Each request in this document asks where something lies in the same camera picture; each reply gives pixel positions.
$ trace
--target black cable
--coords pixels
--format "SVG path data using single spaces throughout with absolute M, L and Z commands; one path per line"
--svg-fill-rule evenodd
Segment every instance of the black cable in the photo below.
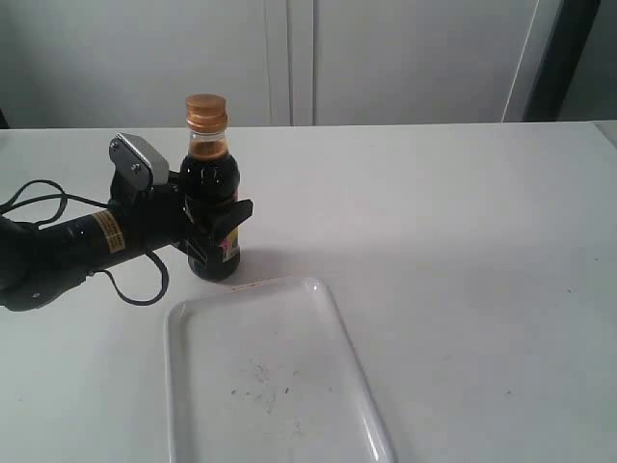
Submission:
M 89 200 L 88 198 L 83 198 L 83 197 L 77 196 L 77 195 L 70 195 L 68 193 L 61 193 L 61 194 L 56 193 L 54 195 L 36 196 L 35 198 L 30 198 L 28 200 L 23 200 L 22 202 L 17 203 L 17 204 L 12 204 L 12 205 L 6 207 L 5 209 L 2 209 L 2 206 L 0 206 L 0 214 L 5 214 L 7 212 L 11 212 L 12 210 L 19 209 L 20 207 L 24 207 L 25 205 L 28 205 L 28 204 L 38 203 L 40 201 L 47 201 L 47 200 L 57 200 L 59 198 L 66 198 L 67 200 L 73 200 L 73 201 L 77 201 L 79 203 L 94 205 L 96 207 L 103 207 L 105 209 L 109 208 L 109 205 L 106 204 L 106 203 L 100 203 L 100 202 L 95 201 L 95 200 Z
M 103 269 L 93 270 L 91 272 L 91 275 L 94 275 L 96 273 L 104 273 L 105 275 L 107 275 L 109 279 L 111 280 L 112 285 L 114 286 L 114 289 L 116 290 L 116 293 L 118 294 L 118 296 L 120 297 L 122 301 L 128 304 L 132 304 L 134 306 L 151 306 L 152 304 L 160 301 L 165 295 L 165 293 L 167 292 L 167 288 L 170 285 L 170 273 L 167 270 L 165 263 L 163 263 L 163 260 L 161 260 L 161 258 L 156 256 L 150 249 L 146 249 L 144 251 L 144 254 L 146 255 L 147 258 L 149 258 L 150 260 L 154 262 L 156 267 L 161 272 L 161 290 L 158 291 L 158 294 L 156 294 L 156 296 L 154 296 L 152 299 L 148 299 L 147 301 L 131 299 L 129 297 L 126 297 L 124 294 L 122 294 L 122 292 L 118 288 L 118 285 L 116 285 L 116 280 L 114 279 L 114 275 L 112 275 L 112 272 L 110 272 L 109 270 L 103 270 Z
M 17 201 L 17 199 L 19 198 L 21 193 L 23 193 L 23 191 L 26 188 L 28 188 L 30 185 L 34 185 L 36 183 L 43 183 L 45 185 L 52 186 L 52 187 L 56 188 L 58 191 L 60 191 L 60 193 L 59 194 L 57 193 L 57 194 L 54 194 L 54 195 L 37 196 L 35 198 L 30 198 L 28 200 L 24 200 L 24 201 L 22 201 L 20 203 L 15 203 L 15 201 Z M 47 200 L 60 200 L 60 203 L 58 205 L 58 209 L 56 210 L 54 215 L 52 215 L 50 218 L 44 219 L 44 220 L 39 220 L 38 222 L 35 222 L 34 225 L 36 227 L 40 227 L 41 225 L 51 224 L 51 223 L 55 222 L 56 220 L 58 220 L 60 217 L 62 217 L 62 214 L 64 214 L 65 210 L 67 209 L 68 200 L 73 200 L 73 201 L 77 201 L 79 203 L 94 205 L 96 207 L 103 207 L 103 208 L 108 208 L 109 207 L 109 205 L 107 205 L 105 203 L 100 203 L 98 201 L 89 200 L 88 198 L 83 198 L 83 197 L 77 196 L 77 195 L 70 195 L 62 188 L 62 186 L 60 186 L 55 181 L 47 180 L 47 179 L 44 179 L 44 178 L 39 178 L 39 179 L 31 180 L 31 181 L 27 182 L 21 188 L 19 188 L 15 192 L 15 194 L 8 201 L 6 201 L 3 204 L 0 204 L 0 215 L 1 214 L 6 214 L 8 212 L 11 212 L 12 210 L 19 209 L 20 207 L 24 207 L 25 205 L 28 205 L 28 204 L 34 204 L 34 203 L 38 203 L 38 202 L 41 202 L 41 201 L 47 201 Z
M 47 195 L 48 197 L 50 197 L 48 199 L 59 199 L 60 203 L 58 204 L 58 209 L 56 210 L 54 215 L 52 215 L 48 219 L 39 220 L 38 222 L 35 222 L 34 225 L 36 227 L 39 227 L 41 225 L 51 224 L 52 222 L 55 222 L 56 220 L 58 220 L 62 216 L 62 214 L 64 214 L 65 210 L 67 209 L 67 203 L 68 203 L 67 193 L 62 188 L 62 186 L 60 186 L 55 181 L 46 180 L 44 178 L 40 178 L 40 179 L 36 179 L 36 180 L 31 180 L 31 181 L 27 182 L 26 184 L 24 184 L 23 186 L 21 186 L 21 188 L 19 188 L 15 192 L 15 194 L 8 201 L 6 201 L 3 204 L 0 204 L 0 214 L 5 214 L 5 213 L 10 212 L 12 210 L 15 210 L 15 209 L 17 209 L 19 207 L 22 207 L 23 205 L 35 203 L 36 201 L 43 201 L 43 200 L 39 200 L 38 198 L 33 198 L 32 200 L 26 200 L 27 203 L 26 202 L 21 202 L 21 203 L 15 204 L 15 201 L 17 201 L 17 199 L 19 198 L 21 193 L 23 193 L 24 190 L 26 188 L 28 188 L 30 185 L 34 185 L 36 183 L 43 183 L 45 185 L 52 186 L 52 187 L 56 188 L 58 191 L 60 191 L 59 195 Z

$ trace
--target white wall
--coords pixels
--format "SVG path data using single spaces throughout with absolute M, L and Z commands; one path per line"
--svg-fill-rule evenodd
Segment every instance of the white wall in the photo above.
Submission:
M 315 1 L 318 124 L 501 121 L 536 7 L 536 48 L 558 8 L 553 0 Z
M 184 97 L 211 92 L 232 125 L 266 125 L 265 20 L 255 0 L 3 0 L 0 108 L 13 127 L 181 126 Z
M 617 119 L 617 2 L 603 0 L 598 9 L 559 119 Z
M 0 108 L 179 126 L 212 92 L 232 125 L 516 121 L 559 2 L 0 0 Z

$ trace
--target bottle neck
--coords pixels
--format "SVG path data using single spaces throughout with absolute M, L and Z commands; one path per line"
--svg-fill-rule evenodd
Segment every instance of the bottle neck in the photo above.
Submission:
M 211 161 L 228 154 L 228 141 L 225 131 L 199 133 L 193 130 L 189 135 L 189 157 L 199 161 Z

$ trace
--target yellow label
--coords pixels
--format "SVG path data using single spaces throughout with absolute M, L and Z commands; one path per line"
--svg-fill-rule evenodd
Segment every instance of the yellow label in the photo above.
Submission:
M 220 246 L 223 249 L 223 262 L 227 262 L 238 254 L 238 229 L 233 229 L 221 242 Z
M 109 254 L 117 253 L 126 249 L 122 230 L 116 221 L 116 217 L 109 210 L 101 210 L 96 214 L 92 214 L 100 229 L 103 230 L 107 246 L 109 246 Z

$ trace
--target dark liquid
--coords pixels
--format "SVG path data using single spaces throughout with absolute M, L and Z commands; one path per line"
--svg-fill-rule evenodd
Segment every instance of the dark liquid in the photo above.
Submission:
M 228 152 L 216 159 L 198 160 L 187 156 L 180 168 L 182 186 L 186 193 L 186 208 L 194 223 L 207 228 L 204 210 L 236 200 L 240 184 L 240 171 L 233 156 Z M 240 249 L 225 260 L 223 247 L 209 246 L 206 265 L 189 258 L 189 266 L 200 278 L 217 282 L 231 275 L 240 263 Z

